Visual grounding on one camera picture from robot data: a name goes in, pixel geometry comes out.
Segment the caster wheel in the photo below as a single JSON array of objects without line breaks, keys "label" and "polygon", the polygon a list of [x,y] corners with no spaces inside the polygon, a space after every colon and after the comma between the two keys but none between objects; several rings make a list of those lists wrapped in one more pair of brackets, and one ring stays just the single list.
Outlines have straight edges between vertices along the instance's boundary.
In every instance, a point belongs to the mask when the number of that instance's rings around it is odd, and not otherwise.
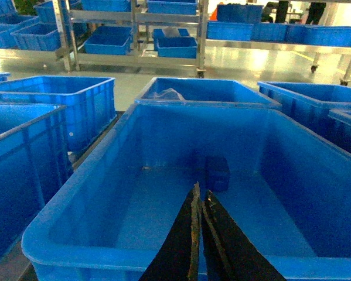
[{"label": "caster wheel", "polygon": [[312,72],[312,73],[316,72],[317,68],[318,68],[318,66],[312,66],[312,67],[311,67],[311,72]]},{"label": "caster wheel", "polygon": [[204,79],[204,71],[198,71],[197,72],[197,77],[200,79]]}]

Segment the crate rim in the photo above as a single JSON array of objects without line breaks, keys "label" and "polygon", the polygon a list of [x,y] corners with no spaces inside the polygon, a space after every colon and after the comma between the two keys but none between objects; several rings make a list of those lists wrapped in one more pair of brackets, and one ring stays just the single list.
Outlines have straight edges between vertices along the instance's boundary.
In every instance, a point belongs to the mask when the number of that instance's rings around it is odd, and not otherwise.
[{"label": "crate rim", "polygon": [[[317,100],[317,99],[309,97],[307,95],[303,95],[303,94],[300,94],[298,92],[294,92],[294,91],[291,91],[291,90],[288,90],[288,89],[281,88],[280,86],[276,85],[278,83],[281,83],[281,84],[294,84],[292,82],[259,81],[259,82],[257,82],[257,85],[264,86],[265,88],[270,89],[270,90],[282,90],[282,91],[284,90],[284,92],[281,91],[281,94],[286,95],[288,97],[292,97],[295,100],[303,101],[303,102],[305,102],[307,104],[317,105],[317,107],[320,107],[320,108],[329,108],[329,106],[331,106],[333,104],[351,105],[351,102],[336,102],[336,101],[321,101],[321,100]],[[296,83],[296,84],[315,85],[314,83]],[[334,87],[346,87],[346,86],[334,85],[334,84],[317,84],[317,85],[334,86]]]},{"label": "crate rim", "polygon": [[39,107],[53,107],[54,109],[49,111],[48,113],[45,113],[39,117],[36,117],[34,119],[31,119],[25,123],[22,123],[18,126],[16,126],[15,128],[12,128],[10,130],[7,130],[3,133],[0,133],[0,141],[7,138],[8,136],[11,136],[17,132],[20,132],[21,130],[23,130],[24,128],[27,128],[35,123],[40,122],[41,120],[44,120],[50,116],[52,116],[54,113],[57,113],[59,111],[63,111],[64,109],[66,109],[65,105],[62,104],[28,104],[28,103],[20,103],[20,102],[0,102],[0,106],[2,105],[6,105],[6,106],[25,106],[25,107],[34,107],[34,106],[39,106]]},{"label": "crate rim", "polygon": [[351,110],[344,109],[332,109],[329,111],[329,117],[340,121],[342,123],[348,124],[351,126]]},{"label": "crate rim", "polygon": [[[168,103],[164,107],[163,105],[159,104],[132,104],[127,109],[127,111],[115,124],[114,128],[109,131],[105,138],[91,152],[90,156],[81,164],[81,166],[74,172],[69,180],[63,185],[63,187],[57,192],[57,194],[48,202],[48,204],[39,213],[39,215],[27,227],[25,233],[22,236],[22,250],[23,253],[31,260],[31,262],[50,266],[134,271],[144,271],[145,267],[151,263],[152,259],[157,254],[157,251],[64,245],[51,241],[48,236],[52,225],[54,225],[54,223],[62,215],[65,209],[69,206],[70,202],[74,199],[74,196],[79,192],[80,187],[84,184],[86,178],[91,175],[91,171],[98,165],[99,161],[103,159],[104,152],[113,143],[118,144],[120,141],[119,135],[122,132],[125,124],[129,121],[130,115],[140,107],[182,108],[184,105],[175,105]],[[281,118],[284,118],[287,123],[291,123],[305,130],[312,139],[322,143],[324,146],[328,146],[332,153],[337,153],[342,157],[349,157],[351,160],[350,153],[347,153],[345,150],[337,147],[323,137],[312,132],[310,129],[304,127],[303,125],[292,120],[290,117],[274,109],[230,108],[230,110],[268,111],[270,114],[279,115]],[[39,241],[41,241],[42,249],[47,249],[45,252],[36,247]],[[60,258],[59,253],[65,251],[68,253],[68,257]],[[333,270],[335,272],[335,264],[337,261],[338,265],[342,264],[341,268],[346,268],[344,272],[341,272],[341,270],[338,269],[338,276],[347,279],[351,278],[351,273],[349,270],[351,268],[350,258],[299,258],[272,255],[267,255],[266,257],[270,262],[275,262],[276,264],[281,263],[284,266],[291,265],[292,268],[294,268],[293,264],[296,263],[298,266],[293,271],[293,276],[301,279],[304,272],[309,273],[309,268],[314,269],[311,277],[326,277],[325,274],[327,272],[327,269]],[[140,259],[141,261],[137,263],[134,261],[136,259]]]},{"label": "crate rim", "polygon": [[[11,81],[2,81],[0,82],[0,84],[7,84],[8,82],[14,82],[14,81],[23,81],[23,80],[28,80],[31,78],[38,78],[38,77],[61,77],[61,78],[103,78],[106,79],[106,81],[102,81],[99,82],[98,84],[89,86],[87,88],[84,88],[80,91],[77,92],[71,92],[71,93],[53,93],[53,92],[21,92],[21,94],[26,94],[26,95],[61,95],[61,96],[65,96],[68,97],[70,95],[79,95],[81,92],[85,92],[87,90],[90,90],[91,88],[94,88],[96,86],[100,86],[102,84],[105,84],[107,82],[110,81],[114,81],[115,82],[115,78],[114,77],[87,77],[87,76],[51,76],[51,75],[40,75],[40,76],[30,76],[30,77],[26,77],[26,78],[21,78],[21,79],[17,79],[17,80],[11,80]],[[10,92],[10,91],[0,91],[0,94],[18,94],[18,92]]]},{"label": "crate rim", "polygon": [[[200,105],[205,105],[205,104],[211,104],[213,106],[218,106],[218,107],[236,107],[236,108],[246,108],[247,106],[249,106],[250,108],[255,108],[255,107],[260,107],[261,104],[260,103],[256,103],[256,102],[245,102],[245,103],[237,103],[234,101],[192,101],[192,100],[186,100],[186,101],[177,101],[177,100],[151,100],[151,99],[147,99],[147,98],[143,98],[143,96],[145,95],[145,93],[153,86],[154,83],[156,83],[156,81],[158,80],[175,80],[175,81],[181,81],[181,80],[193,80],[193,81],[199,81],[199,78],[179,78],[179,77],[154,77],[152,78],[147,85],[145,85],[145,87],[140,91],[140,93],[136,96],[135,98],[135,102],[137,103],[153,103],[153,102],[158,102],[161,104],[167,104],[168,102],[171,102],[171,104],[190,104],[192,106],[200,106]],[[219,81],[220,79],[211,79],[211,78],[205,78],[203,79],[203,81]],[[258,94],[261,98],[264,98],[265,100],[267,100],[269,102],[268,106],[270,104],[272,104],[271,107],[268,107],[268,109],[277,109],[277,110],[281,110],[282,109],[282,105],[278,102],[275,101],[269,97],[267,97],[266,95],[260,93],[257,90],[254,90],[242,83],[240,83],[239,81],[236,80],[232,80],[232,79],[224,79],[223,81],[227,81],[230,83],[235,83],[238,84],[244,88],[246,88],[247,90],[250,91],[254,91],[255,94]]]}]

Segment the shelf post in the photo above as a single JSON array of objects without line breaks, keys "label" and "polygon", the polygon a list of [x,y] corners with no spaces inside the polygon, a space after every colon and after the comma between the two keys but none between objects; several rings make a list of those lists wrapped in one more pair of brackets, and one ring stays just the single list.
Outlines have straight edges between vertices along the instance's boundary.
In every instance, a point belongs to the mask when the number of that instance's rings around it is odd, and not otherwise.
[{"label": "shelf post", "polygon": [[67,72],[71,72],[72,62],[69,52],[69,43],[67,41],[66,26],[62,11],[61,0],[53,0],[54,14],[56,16],[57,28],[60,36],[60,44],[63,49],[63,63]]}]

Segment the stainless steel shelf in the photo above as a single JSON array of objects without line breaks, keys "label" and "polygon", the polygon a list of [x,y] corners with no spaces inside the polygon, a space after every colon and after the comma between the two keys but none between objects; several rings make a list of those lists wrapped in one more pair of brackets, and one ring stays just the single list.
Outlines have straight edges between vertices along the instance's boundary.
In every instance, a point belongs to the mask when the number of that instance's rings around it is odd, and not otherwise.
[{"label": "stainless steel shelf", "polygon": [[70,10],[70,17],[73,22],[113,22],[116,20],[131,21],[131,12],[99,12]]},{"label": "stainless steel shelf", "polygon": [[66,52],[62,48],[53,52],[0,49],[0,59],[18,59],[47,62],[57,61],[63,57],[65,53]]},{"label": "stainless steel shelf", "polygon": [[245,41],[228,41],[228,40],[206,40],[207,47],[225,47],[241,49],[259,49],[259,50],[277,50],[277,51],[296,51],[322,54],[351,54],[351,48],[347,47],[327,47],[311,46],[302,44],[286,44],[271,42],[245,42]]}]

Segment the person's leg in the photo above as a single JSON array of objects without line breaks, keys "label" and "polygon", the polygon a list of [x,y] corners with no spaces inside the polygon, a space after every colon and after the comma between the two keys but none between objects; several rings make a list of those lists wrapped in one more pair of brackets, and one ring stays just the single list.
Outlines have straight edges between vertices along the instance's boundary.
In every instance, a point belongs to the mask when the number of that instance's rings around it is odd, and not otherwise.
[{"label": "person's leg", "polygon": [[313,14],[313,24],[314,25],[318,25],[318,23],[320,22],[320,19],[323,15],[323,11],[324,11],[324,9],[315,10],[315,12]]}]

